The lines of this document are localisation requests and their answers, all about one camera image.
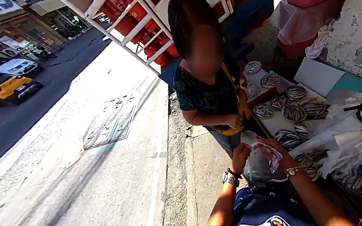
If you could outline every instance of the yellow bag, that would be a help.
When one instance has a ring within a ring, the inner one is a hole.
[[[229,70],[226,68],[226,66],[224,65],[224,63],[222,63],[222,68],[224,70],[224,72],[226,73],[226,75],[228,76],[228,78],[230,79],[231,81],[231,84],[233,85],[234,87],[234,90],[236,91],[237,93],[237,88],[234,84],[234,81],[233,79],[231,78],[230,74],[229,74]],[[237,133],[241,132],[243,129],[244,129],[244,126],[240,126],[238,127],[237,129],[233,129],[233,128],[230,128],[228,130],[222,130],[216,126],[212,126],[213,129],[215,129],[216,131],[220,132],[221,134],[223,135],[226,135],[226,136],[233,136],[233,135],[236,135]]]

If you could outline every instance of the license plate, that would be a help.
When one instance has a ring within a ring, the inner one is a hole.
[[[19,86],[18,88],[16,88],[16,90],[17,90],[17,91],[21,91],[21,90],[23,90],[24,88],[26,88],[26,86],[21,85],[21,86]]]

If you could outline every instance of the teal board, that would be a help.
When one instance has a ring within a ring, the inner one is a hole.
[[[329,95],[335,90],[362,92],[362,78],[350,74],[344,74],[336,85],[329,91],[328,95],[326,95],[326,99],[328,99]]]

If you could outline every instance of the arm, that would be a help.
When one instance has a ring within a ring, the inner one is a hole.
[[[241,143],[238,147],[234,149],[233,161],[231,163],[231,171],[242,174],[245,163],[247,162],[247,157],[251,153],[251,147],[245,143]],[[217,202],[213,207],[212,213],[208,220],[207,225],[232,225],[234,217],[234,199],[236,187],[224,183],[223,189],[220,192]]]
[[[273,147],[282,154],[283,159],[279,162],[279,166],[283,170],[299,166],[277,141],[261,137],[257,137],[257,140]],[[267,159],[274,158],[274,154],[269,152],[268,148],[262,146],[261,149]],[[321,193],[320,189],[311,181],[306,172],[299,171],[294,176],[290,176],[289,180],[319,226],[354,226],[354,223],[348,220],[336,209],[330,199]]]
[[[245,75],[242,71],[240,71],[239,79],[244,80],[242,86],[244,88],[247,88],[247,78],[245,77]],[[240,116],[245,116],[245,118],[249,120],[249,119],[251,119],[252,112],[249,109],[248,104],[247,104],[247,100],[248,100],[247,93],[243,89],[238,89],[237,93],[238,93],[238,98],[240,99],[238,114]]]
[[[208,115],[198,113],[198,109],[195,110],[183,110],[182,114],[184,119],[194,126],[212,126],[212,125],[229,125],[232,128],[238,128],[243,123],[241,116],[230,115]]]

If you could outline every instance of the white car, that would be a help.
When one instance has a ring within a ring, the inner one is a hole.
[[[36,62],[28,59],[9,59],[0,57],[0,73],[21,75],[29,77],[29,75],[43,69]]]

